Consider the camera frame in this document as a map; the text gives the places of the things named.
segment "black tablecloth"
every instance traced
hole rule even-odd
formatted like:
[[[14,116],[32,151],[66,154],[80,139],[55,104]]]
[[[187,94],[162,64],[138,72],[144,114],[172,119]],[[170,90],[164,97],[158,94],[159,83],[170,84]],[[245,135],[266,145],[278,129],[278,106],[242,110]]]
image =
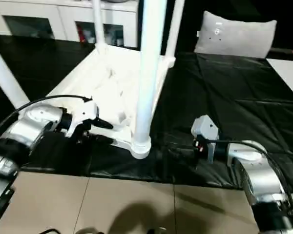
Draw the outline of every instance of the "black tablecloth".
[[[31,99],[51,91],[92,50],[77,42],[39,39],[31,48],[22,41],[25,53],[21,53],[15,40],[10,40],[0,38],[0,52]],[[6,100],[0,94],[0,107],[6,106],[8,111],[11,105]],[[293,179],[293,92],[264,59],[195,53],[177,55],[168,72],[146,159],[136,160],[126,150],[95,140],[75,145],[61,134],[48,133],[22,169],[241,188],[236,171],[220,162],[207,164],[195,158],[192,150],[178,148],[192,144],[190,128],[194,119],[204,114],[225,135],[264,145]]]

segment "glass cabinet door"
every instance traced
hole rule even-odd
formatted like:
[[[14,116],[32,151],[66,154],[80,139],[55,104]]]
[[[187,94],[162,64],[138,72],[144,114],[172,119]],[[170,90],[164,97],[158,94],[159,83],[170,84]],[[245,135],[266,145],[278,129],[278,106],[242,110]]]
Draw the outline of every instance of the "glass cabinet door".
[[[54,39],[50,22],[46,18],[3,16],[12,35]]]
[[[76,22],[80,42],[96,43],[94,23]],[[124,46],[122,25],[104,24],[105,41],[109,45]]]

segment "red object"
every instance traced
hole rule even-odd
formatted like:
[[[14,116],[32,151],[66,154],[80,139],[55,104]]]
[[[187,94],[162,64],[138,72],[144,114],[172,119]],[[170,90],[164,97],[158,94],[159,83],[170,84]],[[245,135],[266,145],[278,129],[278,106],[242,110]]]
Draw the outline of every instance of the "red object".
[[[77,25],[77,31],[78,31],[79,41],[82,43],[87,42],[86,38],[84,37],[83,30],[79,25]]]

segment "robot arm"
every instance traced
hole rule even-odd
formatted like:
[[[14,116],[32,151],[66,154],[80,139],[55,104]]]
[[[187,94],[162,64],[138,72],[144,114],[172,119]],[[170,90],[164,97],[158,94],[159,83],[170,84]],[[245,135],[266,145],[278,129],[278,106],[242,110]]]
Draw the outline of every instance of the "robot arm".
[[[262,145],[254,141],[218,140],[218,128],[207,115],[194,121],[191,133],[195,137],[194,147],[200,156],[207,155],[209,163],[220,160],[238,169],[260,233],[293,233],[293,216],[284,209],[287,194]]]
[[[14,193],[12,183],[20,166],[29,161],[43,134],[57,131],[63,132],[65,137],[72,137],[76,132],[87,132],[91,125],[113,128],[113,125],[99,119],[98,107],[92,100],[81,104],[71,114],[64,108],[48,104],[26,109],[0,137],[0,218]]]

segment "white shelf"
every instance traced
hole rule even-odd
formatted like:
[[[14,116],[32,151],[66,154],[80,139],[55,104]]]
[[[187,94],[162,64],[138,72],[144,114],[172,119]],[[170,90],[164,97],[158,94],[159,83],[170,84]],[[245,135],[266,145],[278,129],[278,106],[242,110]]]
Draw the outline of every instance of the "white shelf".
[[[74,6],[74,7],[85,7],[91,8],[91,1],[76,1],[76,0],[0,0],[7,2],[23,2],[23,3],[35,3],[35,4],[49,4],[49,5],[58,5],[58,6]],[[114,10],[114,11],[128,11],[128,12],[137,12],[138,1],[130,0],[127,2],[112,3],[102,1],[101,9],[105,10]]]

